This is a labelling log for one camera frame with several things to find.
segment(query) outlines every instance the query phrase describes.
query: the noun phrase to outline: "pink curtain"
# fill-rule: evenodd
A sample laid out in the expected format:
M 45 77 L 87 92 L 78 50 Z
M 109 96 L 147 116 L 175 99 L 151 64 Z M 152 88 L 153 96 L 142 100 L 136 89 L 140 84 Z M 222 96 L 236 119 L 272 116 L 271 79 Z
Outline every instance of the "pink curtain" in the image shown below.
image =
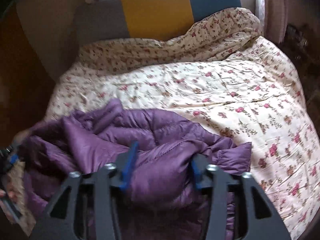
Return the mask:
M 256 16 L 264 27 L 264 36 L 281 43 L 288 22 L 288 0 L 256 0 Z

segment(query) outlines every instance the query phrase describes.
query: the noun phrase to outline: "wall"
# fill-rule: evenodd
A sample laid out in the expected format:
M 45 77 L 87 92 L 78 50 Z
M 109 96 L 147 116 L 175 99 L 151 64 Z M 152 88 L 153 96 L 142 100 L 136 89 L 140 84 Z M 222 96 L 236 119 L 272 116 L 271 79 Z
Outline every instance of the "wall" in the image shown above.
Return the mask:
M 57 81 L 74 61 L 78 44 L 73 15 L 84 0 L 17 0 L 17 12 L 31 47 Z
M 300 28 L 304 24 L 320 38 L 320 7 L 317 0 L 288 0 L 288 23 Z

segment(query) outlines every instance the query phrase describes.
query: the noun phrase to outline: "floral bedspread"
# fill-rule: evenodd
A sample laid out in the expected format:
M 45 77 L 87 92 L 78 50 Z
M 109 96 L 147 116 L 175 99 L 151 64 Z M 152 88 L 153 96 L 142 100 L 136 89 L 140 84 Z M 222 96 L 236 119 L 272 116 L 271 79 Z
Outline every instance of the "floral bedspread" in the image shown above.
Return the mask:
M 163 108 L 236 143 L 252 142 L 251 171 L 297 239 L 320 207 L 319 139 L 291 61 L 247 9 L 225 9 L 183 36 L 99 41 L 80 49 L 46 119 L 119 98 Z

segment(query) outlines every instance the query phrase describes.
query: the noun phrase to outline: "purple puffer jacket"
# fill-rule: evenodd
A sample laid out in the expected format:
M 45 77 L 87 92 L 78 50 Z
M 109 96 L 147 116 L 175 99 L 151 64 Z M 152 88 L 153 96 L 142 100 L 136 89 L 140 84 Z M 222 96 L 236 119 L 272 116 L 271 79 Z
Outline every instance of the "purple puffer jacket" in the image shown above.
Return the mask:
M 240 175 L 249 170 L 251 143 L 236 146 L 232 139 L 209 133 L 174 112 L 124 110 L 118 99 L 103 109 L 74 111 L 32 129 L 19 151 L 26 162 L 28 208 L 39 217 L 69 172 L 97 171 L 135 140 L 140 151 L 128 201 L 118 207 L 123 240 L 199 240 L 208 203 L 190 182 L 191 157 L 201 153 L 210 163 Z M 229 194 L 228 240 L 233 236 L 233 215 Z

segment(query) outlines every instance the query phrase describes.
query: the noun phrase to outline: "screw head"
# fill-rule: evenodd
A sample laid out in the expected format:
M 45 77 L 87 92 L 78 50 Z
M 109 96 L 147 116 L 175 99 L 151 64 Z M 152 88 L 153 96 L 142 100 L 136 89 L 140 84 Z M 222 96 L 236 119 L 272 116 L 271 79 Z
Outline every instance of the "screw head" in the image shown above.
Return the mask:
M 78 178 L 80 177 L 80 172 L 79 171 L 73 171 L 73 172 L 70 172 L 69 173 L 69 176 L 72 177 L 72 178 Z
M 242 177 L 245 179 L 250 179 L 250 178 L 252 178 L 252 173 L 251 172 L 244 172 L 244 173 L 242 173 Z
M 117 166 L 114 163 L 107 163 L 104 165 L 108 170 L 114 170 Z
M 218 166 L 214 165 L 214 164 L 208 164 L 207 165 L 207 170 L 208 171 L 216 171 L 216 170 L 218 170 Z

